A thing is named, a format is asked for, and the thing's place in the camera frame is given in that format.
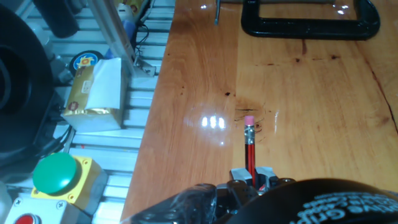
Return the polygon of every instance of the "pencil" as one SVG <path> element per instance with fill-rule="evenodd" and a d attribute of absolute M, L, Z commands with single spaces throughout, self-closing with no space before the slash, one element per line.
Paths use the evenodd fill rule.
<path fill-rule="evenodd" d="M 244 117 L 244 150 L 245 166 L 252 177 L 253 187 L 256 187 L 256 148 L 254 147 L 254 117 Z"/>

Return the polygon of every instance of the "wood grain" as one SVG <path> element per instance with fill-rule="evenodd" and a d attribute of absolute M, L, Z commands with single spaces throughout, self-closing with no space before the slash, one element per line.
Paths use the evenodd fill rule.
<path fill-rule="evenodd" d="M 123 218 L 194 184 L 228 181 L 244 166 L 246 115 L 256 117 L 257 166 L 398 191 L 398 4 L 374 3 L 380 32 L 354 42 L 255 38 L 240 28 L 240 5 L 224 4 L 214 26 L 213 1 L 177 0 Z M 262 7 L 269 17 L 306 14 Z"/>

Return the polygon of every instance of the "blue sticker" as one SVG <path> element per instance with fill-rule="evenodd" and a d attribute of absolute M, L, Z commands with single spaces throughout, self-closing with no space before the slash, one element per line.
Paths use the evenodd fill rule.
<path fill-rule="evenodd" d="M 78 69 L 84 66 L 95 65 L 98 62 L 98 57 L 93 53 L 85 53 L 76 58 L 73 62 L 73 68 Z"/>

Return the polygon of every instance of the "pink eraser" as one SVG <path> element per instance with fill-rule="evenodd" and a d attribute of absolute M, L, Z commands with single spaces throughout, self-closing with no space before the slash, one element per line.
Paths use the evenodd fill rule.
<path fill-rule="evenodd" d="M 254 125 L 254 116 L 245 116 L 244 117 L 244 125 L 253 126 Z"/>

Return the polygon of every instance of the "red button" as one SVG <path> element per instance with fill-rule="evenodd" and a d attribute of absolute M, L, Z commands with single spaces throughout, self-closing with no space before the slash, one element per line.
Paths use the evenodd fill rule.
<path fill-rule="evenodd" d="M 39 224 L 38 220 L 35 215 L 23 215 L 18 218 L 15 224 Z"/>

